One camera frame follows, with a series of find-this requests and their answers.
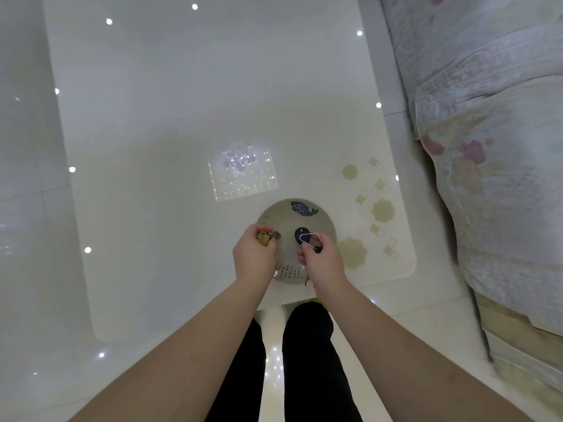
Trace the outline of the person's right leg black trousers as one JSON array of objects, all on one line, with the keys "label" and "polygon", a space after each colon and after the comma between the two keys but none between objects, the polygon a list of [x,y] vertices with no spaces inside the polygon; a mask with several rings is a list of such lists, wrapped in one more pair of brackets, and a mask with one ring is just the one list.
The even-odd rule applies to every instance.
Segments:
[{"label": "person's right leg black trousers", "polygon": [[285,422],[362,422],[318,302],[296,306],[283,334]]}]

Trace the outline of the round plate with fish print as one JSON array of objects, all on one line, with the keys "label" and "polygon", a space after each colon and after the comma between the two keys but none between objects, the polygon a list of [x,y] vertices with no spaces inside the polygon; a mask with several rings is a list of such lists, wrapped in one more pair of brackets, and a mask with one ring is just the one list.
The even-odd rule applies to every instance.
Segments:
[{"label": "round plate with fish print", "polygon": [[301,234],[327,234],[336,240],[336,229],[327,212],[304,199],[285,199],[268,207],[259,217],[259,224],[273,227],[281,234],[274,278],[285,283],[305,283],[307,269],[298,261]]}]

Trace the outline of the person's left forearm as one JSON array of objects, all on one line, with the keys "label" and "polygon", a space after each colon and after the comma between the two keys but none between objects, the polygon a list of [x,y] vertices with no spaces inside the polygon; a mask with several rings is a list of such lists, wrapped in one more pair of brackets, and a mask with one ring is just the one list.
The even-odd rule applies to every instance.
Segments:
[{"label": "person's left forearm", "polygon": [[203,422],[267,288],[236,279],[69,422]]}]

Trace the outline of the person's leg black trousers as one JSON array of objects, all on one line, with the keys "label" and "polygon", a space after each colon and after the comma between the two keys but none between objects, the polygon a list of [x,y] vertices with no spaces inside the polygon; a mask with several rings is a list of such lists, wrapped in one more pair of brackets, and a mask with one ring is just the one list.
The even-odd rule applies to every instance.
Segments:
[{"label": "person's leg black trousers", "polygon": [[283,334],[285,422],[362,422],[318,302],[296,306]]},{"label": "person's leg black trousers", "polygon": [[205,422],[258,422],[265,366],[262,330],[253,319]]}]

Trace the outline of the beige sofa base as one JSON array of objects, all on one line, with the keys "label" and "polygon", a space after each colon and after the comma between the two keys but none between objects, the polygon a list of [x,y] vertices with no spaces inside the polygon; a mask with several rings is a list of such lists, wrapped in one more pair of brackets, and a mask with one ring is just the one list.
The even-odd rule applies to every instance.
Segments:
[{"label": "beige sofa base", "polygon": [[563,394],[563,336],[479,293],[474,297],[491,358]]}]

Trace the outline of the white quilted floral cover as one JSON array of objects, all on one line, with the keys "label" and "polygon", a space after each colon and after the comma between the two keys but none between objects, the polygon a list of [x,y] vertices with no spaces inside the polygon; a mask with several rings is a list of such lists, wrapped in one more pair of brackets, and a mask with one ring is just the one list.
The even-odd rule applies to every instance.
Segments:
[{"label": "white quilted floral cover", "polygon": [[563,0],[381,0],[479,294],[563,335]]}]

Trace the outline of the person's left leg black trousers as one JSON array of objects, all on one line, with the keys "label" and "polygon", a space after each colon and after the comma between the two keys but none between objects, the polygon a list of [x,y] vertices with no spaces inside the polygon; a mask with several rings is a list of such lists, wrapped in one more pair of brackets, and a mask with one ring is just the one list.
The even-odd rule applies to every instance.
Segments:
[{"label": "person's left leg black trousers", "polygon": [[262,330],[253,319],[205,422],[258,422],[265,366]]}]

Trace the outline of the person's right forearm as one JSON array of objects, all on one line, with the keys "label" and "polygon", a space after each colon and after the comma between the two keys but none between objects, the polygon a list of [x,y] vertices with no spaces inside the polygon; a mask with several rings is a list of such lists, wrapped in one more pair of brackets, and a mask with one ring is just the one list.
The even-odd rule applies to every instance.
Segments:
[{"label": "person's right forearm", "polygon": [[533,422],[383,312],[346,278],[313,282],[393,422]]}]

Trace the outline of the person's right hand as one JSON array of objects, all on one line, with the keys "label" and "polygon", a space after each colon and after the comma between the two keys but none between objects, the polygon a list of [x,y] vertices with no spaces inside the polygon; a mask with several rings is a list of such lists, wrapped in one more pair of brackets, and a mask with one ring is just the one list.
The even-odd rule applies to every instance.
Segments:
[{"label": "person's right hand", "polygon": [[310,277],[309,282],[313,284],[316,296],[326,303],[331,295],[350,284],[345,275],[344,263],[339,249],[337,263],[302,265],[307,269]]}]

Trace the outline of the person's left hand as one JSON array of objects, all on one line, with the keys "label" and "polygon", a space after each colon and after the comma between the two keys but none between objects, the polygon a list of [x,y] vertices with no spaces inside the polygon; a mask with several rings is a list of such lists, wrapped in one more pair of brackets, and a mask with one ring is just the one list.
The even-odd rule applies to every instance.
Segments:
[{"label": "person's left hand", "polygon": [[243,256],[243,234],[233,248],[236,279],[266,290],[274,276],[278,256],[275,261],[245,259]]}]

